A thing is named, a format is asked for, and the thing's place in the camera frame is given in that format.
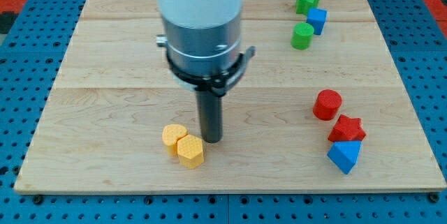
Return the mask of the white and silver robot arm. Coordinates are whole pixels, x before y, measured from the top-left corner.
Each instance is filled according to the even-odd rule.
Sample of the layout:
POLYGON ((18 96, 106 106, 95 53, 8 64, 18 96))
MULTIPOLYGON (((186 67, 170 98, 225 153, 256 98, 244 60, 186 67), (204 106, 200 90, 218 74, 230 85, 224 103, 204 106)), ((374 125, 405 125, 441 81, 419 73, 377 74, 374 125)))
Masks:
POLYGON ((222 97, 244 75, 255 54, 241 53, 242 0, 157 0, 171 71, 190 89, 222 97))

